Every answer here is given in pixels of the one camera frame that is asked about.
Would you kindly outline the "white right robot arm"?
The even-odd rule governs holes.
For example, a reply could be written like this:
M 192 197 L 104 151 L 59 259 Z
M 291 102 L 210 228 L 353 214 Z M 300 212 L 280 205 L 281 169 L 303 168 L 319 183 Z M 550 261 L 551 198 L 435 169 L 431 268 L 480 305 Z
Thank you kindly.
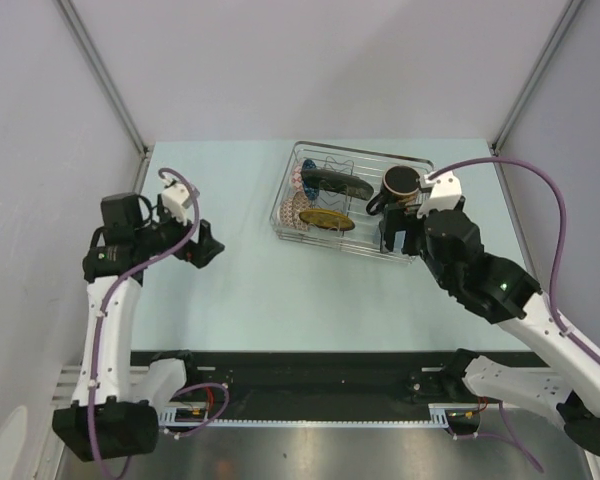
M 459 349 L 438 373 L 438 388 L 453 401 L 473 395 L 514 404 L 600 457 L 600 350 L 558 321 L 538 281 L 515 262 L 486 252 L 479 227 L 462 206 L 420 216 L 414 206 L 389 203 L 379 229 L 387 251 L 403 232 L 403 254 L 421 258 L 442 290 L 523 342 L 555 374 L 545 377 Z

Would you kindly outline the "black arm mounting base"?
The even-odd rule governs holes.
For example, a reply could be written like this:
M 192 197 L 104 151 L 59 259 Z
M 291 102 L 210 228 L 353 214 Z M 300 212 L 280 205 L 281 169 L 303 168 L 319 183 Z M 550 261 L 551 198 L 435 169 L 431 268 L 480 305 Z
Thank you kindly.
M 452 351 L 136 351 L 131 364 L 167 358 L 184 361 L 190 385 L 225 385 L 214 410 L 232 420 L 411 420 L 433 403 L 479 404 L 457 377 L 441 379 L 440 370 L 459 370 Z

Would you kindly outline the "blue triangle pattern bowl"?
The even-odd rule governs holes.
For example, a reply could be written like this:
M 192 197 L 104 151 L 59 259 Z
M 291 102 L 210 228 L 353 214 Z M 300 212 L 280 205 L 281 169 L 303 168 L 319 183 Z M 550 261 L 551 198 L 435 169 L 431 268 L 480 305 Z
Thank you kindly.
M 306 159 L 293 167 L 289 182 L 294 193 L 304 193 L 310 201 L 318 198 L 320 180 L 315 173 L 316 169 L 317 165 L 312 159 Z

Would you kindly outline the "yellow round plate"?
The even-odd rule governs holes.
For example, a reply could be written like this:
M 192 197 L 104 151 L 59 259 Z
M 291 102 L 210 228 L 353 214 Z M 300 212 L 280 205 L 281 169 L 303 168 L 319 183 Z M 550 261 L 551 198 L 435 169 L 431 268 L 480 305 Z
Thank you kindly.
M 313 225 L 323 230 L 351 231 L 355 222 L 348 216 L 333 210 L 307 209 L 299 213 L 299 219 L 308 225 Z

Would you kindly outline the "black square floral plate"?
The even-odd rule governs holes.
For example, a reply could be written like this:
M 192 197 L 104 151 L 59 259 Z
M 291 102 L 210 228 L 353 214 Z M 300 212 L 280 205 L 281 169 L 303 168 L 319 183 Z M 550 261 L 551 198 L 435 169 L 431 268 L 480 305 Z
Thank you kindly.
M 343 194 L 360 200 L 370 200 L 374 187 L 360 177 L 328 169 L 315 170 L 320 180 L 320 190 Z

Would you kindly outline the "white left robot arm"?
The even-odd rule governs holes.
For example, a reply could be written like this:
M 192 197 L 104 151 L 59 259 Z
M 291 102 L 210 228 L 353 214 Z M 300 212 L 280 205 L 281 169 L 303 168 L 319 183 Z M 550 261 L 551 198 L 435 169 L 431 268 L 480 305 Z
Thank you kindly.
M 88 325 L 81 370 L 69 406 L 52 419 L 54 433 L 83 462 L 152 452 L 167 402 L 200 390 L 189 350 L 157 354 L 143 379 L 131 380 L 132 327 L 145 271 L 169 256 L 202 269 L 224 250 L 196 200 L 195 191 L 175 184 L 155 204 L 136 193 L 100 203 L 102 224 L 82 260 Z

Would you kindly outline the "red black skull mug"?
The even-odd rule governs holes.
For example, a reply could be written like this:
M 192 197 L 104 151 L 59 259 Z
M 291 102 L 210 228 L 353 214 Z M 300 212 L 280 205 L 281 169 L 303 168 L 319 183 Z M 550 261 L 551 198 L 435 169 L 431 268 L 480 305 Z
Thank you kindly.
M 382 177 L 379 192 L 367 203 L 366 213 L 380 214 L 390 203 L 407 205 L 416 200 L 420 190 L 419 173 L 408 166 L 393 166 Z

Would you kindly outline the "metal wire dish rack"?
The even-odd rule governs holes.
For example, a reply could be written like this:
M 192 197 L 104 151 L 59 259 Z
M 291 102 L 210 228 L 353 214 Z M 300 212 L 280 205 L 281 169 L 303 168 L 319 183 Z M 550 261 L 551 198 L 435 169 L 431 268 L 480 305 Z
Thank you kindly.
M 314 201 L 309 200 L 310 209 L 318 208 L 340 212 L 355 222 L 355 228 L 344 232 L 323 230 L 309 225 L 309 230 L 304 232 L 284 227 L 278 220 L 278 209 L 284 200 L 295 194 L 289 182 L 291 172 L 295 165 L 301 164 L 306 159 L 312 159 L 317 168 L 360 177 L 374 187 L 373 196 L 379 192 L 383 174 L 390 167 L 408 166 L 415 169 L 420 175 L 424 175 L 434 169 L 434 164 L 430 160 L 324 143 L 298 141 L 292 147 L 270 214 L 270 224 L 282 240 L 332 248 L 347 253 L 401 263 L 412 261 L 411 257 L 399 253 L 383 254 L 380 252 L 379 223 L 382 217 L 379 215 L 370 216 L 366 213 L 366 205 L 371 199 L 360 200 L 343 194 L 319 190 L 318 198 Z

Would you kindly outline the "light blue cup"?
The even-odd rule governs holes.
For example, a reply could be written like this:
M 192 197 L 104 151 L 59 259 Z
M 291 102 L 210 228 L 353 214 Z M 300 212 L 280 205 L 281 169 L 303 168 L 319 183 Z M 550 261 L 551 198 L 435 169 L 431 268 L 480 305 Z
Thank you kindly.
M 379 249 L 383 254 L 402 253 L 406 238 L 405 229 L 401 226 L 388 225 L 385 221 L 379 223 Z

